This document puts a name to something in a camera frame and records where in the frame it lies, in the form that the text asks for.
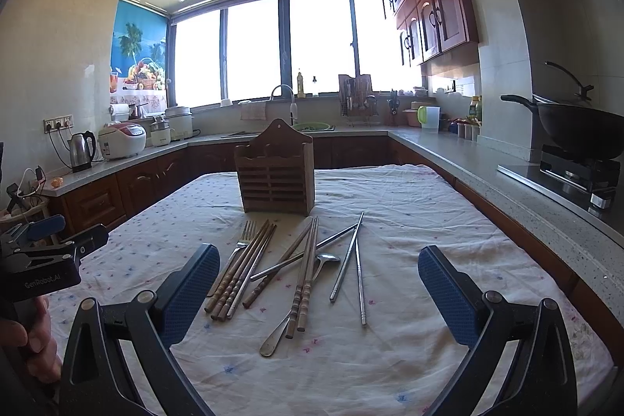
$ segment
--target metal screw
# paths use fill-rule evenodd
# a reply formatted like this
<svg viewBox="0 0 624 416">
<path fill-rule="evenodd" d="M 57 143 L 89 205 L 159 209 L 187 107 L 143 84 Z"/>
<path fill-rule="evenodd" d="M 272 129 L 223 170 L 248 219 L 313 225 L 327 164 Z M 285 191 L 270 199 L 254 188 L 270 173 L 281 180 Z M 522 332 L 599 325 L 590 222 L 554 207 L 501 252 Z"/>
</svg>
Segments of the metal screw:
<svg viewBox="0 0 624 416">
<path fill-rule="evenodd" d="M 546 307 L 548 310 L 557 310 L 558 308 L 557 302 L 554 301 L 552 298 L 544 299 L 544 307 Z"/>
<path fill-rule="evenodd" d="M 499 304 L 503 300 L 503 296 L 498 291 L 487 291 L 486 300 L 492 304 Z"/>
<path fill-rule="evenodd" d="M 146 304 L 151 302 L 152 298 L 154 298 L 154 292 L 147 290 L 141 291 L 136 299 L 139 301 L 139 303 Z"/>
<path fill-rule="evenodd" d="M 96 304 L 96 301 L 93 300 L 93 298 L 86 298 L 80 304 L 80 309 L 89 310 L 89 309 L 92 309 L 95 304 Z"/>
</svg>

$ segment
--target seasoning bottle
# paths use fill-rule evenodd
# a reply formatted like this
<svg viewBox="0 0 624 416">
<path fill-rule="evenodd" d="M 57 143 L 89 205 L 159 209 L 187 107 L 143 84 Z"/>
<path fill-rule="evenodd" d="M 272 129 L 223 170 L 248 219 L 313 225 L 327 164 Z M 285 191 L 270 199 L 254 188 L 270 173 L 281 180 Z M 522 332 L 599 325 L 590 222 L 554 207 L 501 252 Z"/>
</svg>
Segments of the seasoning bottle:
<svg viewBox="0 0 624 416">
<path fill-rule="evenodd" d="M 479 96 L 477 100 L 477 120 L 483 122 L 483 96 Z"/>
<path fill-rule="evenodd" d="M 310 88 L 312 97 L 318 97 L 318 82 L 316 81 L 316 76 L 312 77 L 312 86 Z"/>
<path fill-rule="evenodd" d="M 297 97 L 299 99 L 304 99 L 306 93 L 303 91 L 303 75 L 301 71 L 297 73 Z"/>
<path fill-rule="evenodd" d="M 473 119 L 477 117 L 477 103 L 479 102 L 479 96 L 473 96 L 470 102 L 470 108 L 468 109 L 468 118 Z"/>
</svg>

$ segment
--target wok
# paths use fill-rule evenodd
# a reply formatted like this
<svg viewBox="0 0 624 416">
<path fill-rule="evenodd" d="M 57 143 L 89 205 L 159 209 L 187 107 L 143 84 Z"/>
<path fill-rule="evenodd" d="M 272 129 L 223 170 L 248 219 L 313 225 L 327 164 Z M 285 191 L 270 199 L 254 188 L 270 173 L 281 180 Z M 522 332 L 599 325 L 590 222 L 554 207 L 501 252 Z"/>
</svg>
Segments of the wok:
<svg viewBox="0 0 624 416">
<path fill-rule="evenodd" d="M 624 117 L 570 104 L 533 103 L 508 94 L 503 101 L 526 106 L 542 121 L 552 141 L 576 156 L 613 159 L 624 151 Z"/>
</svg>

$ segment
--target power outlet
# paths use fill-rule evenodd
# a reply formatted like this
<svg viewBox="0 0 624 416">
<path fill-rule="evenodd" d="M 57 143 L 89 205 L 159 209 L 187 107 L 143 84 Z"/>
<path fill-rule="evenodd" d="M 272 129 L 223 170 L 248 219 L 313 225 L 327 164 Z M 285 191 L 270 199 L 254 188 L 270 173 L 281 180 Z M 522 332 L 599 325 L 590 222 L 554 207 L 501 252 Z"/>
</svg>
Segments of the power outlet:
<svg viewBox="0 0 624 416">
<path fill-rule="evenodd" d="M 50 131 L 56 131 L 56 126 L 60 126 L 60 129 L 68 129 L 70 127 L 74 127 L 74 116 L 65 115 L 63 117 L 56 117 L 53 119 L 44 120 L 43 132 L 49 133 Z"/>
</svg>

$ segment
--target white rice cooker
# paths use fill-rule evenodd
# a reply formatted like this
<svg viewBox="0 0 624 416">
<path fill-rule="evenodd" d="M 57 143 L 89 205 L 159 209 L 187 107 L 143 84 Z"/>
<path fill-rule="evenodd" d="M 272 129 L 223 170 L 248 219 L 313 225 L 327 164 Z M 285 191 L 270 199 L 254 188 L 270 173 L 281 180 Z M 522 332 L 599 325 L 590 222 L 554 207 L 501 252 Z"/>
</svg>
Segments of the white rice cooker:
<svg viewBox="0 0 624 416">
<path fill-rule="evenodd" d="M 100 129 L 97 143 L 104 159 L 129 158 L 145 148 L 145 129 L 132 122 L 110 124 Z"/>
<path fill-rule="evenodd" d="M 171 106 L 165 110 L 165 119 L 171 127 L 171 141 L 184 140 L 193 136 L 193 115 L 188 106 Z"/>
</svg>

